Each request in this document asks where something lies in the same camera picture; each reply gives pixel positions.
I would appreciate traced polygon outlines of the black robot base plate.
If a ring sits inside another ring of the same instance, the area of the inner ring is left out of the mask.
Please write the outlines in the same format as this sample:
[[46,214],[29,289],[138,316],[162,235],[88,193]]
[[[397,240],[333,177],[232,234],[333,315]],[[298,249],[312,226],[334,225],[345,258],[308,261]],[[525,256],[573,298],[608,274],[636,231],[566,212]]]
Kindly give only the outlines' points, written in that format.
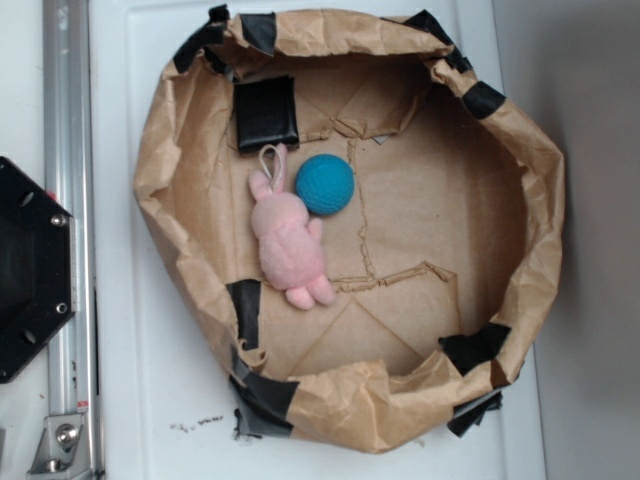
[[73,315],[73,217],[1,159],[1,382],[12,382]]

